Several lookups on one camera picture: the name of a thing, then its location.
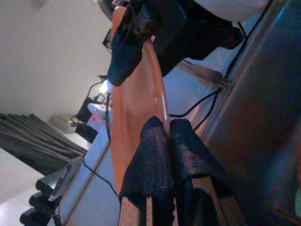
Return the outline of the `stainless steel kitchen sink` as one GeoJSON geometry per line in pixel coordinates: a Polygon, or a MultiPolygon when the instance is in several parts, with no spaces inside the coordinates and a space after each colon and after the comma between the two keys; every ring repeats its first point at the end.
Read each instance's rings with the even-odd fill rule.
{"type": "Polygon", "coordinates": [[[203,133],[249,226],[295,215],[301,153],[301,0],[272,0],[203,133]]]}

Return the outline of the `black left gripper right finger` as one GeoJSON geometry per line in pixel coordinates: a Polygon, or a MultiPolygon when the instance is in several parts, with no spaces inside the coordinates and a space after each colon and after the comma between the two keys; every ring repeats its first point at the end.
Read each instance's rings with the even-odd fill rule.
{"type": "Polygon", "coordinates": [[[218,195],[232,194],[231,184],[223,166],[210,153],[187,119],[170,122],[175,183],[179,202],[179,223],[186,226],[191,211],[192,179],[210,177],[218,195]]]}

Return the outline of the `grey pleated curtain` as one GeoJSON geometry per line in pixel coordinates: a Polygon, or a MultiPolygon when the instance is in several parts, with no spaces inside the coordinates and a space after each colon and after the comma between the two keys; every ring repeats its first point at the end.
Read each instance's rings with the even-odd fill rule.
{"type": "Polygon", "coordinates": [[[34,114],[0,113],[0,148],[45,176],[87,154],[34,114]]]}

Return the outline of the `black plastic device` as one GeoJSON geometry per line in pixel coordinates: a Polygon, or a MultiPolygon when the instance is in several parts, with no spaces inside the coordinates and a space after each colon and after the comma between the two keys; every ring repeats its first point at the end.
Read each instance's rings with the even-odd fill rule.
{"type": "Polygon", "coordinates": [[[41,192],[33,194],[29,199],[31,207],[21,214],[20,223],[24,226],[47,226],[61,199],[49,201],[41,192]]]}

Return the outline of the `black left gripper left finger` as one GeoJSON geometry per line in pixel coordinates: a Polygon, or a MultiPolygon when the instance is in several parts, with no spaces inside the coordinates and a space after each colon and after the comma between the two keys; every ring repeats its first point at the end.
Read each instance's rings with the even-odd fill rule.
{"type": "Polygon", "coordinates": [[[158,117],[151,117],[140,133],[140,143],[123,177],[119,199],[133,205],[152,198],[153,226],[173,226],[174,181],[169,141],[158,117]]]}

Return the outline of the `orange plastic plate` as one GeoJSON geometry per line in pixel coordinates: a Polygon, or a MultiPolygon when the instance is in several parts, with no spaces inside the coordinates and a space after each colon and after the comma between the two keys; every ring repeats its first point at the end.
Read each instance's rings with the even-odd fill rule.
{"type": "Polygon", "coordinates": [[[153,116],[170,133],[170,118],[163,77],[151,39],[142,48],[142,59],[120,86],[113,86],[111,152],[113,180],[121,190],[125,171],[140,143],[144,124],[153,116]]]}

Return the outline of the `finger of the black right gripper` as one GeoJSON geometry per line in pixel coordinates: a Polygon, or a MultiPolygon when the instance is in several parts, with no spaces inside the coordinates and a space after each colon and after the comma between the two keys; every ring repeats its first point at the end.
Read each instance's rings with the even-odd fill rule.
{"type": "Polygon", "coordinates": [[[163,77],[180,61],[189,57],[189,35],[185,32],[174,36],[170,36],[170,33],[158,32],[153,46],[163,77]]]}
{"type": "Polygon", "coordinates": [[[107,73],[113,86],[120,86],[142,59],[142,48],[154,34],[154,7],[127,6],[111,42],[111,64],[107,73]]]}

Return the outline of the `black power adapter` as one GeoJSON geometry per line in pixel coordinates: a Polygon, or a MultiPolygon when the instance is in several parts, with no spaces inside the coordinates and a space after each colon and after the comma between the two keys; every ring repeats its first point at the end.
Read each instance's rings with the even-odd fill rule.
{"type": "Polygon", "coordinates": [[[88,109],[88,104],[101,104],[101,102],[95,101],[89,97],[86,97],[81,108],[76,114],[76,118],[81,122],[87,123],[92,115],[88,109]]]}

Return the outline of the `white power strip red light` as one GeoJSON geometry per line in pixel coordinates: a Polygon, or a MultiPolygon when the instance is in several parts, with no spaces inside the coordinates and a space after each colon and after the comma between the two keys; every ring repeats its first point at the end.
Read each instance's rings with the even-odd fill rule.
{"type": "Polygon", "coordinates": [[[106,127],[106,105],[89,103],[87,108],[92,114],[87,125],[97,132],[102,127],[106,127]]]}

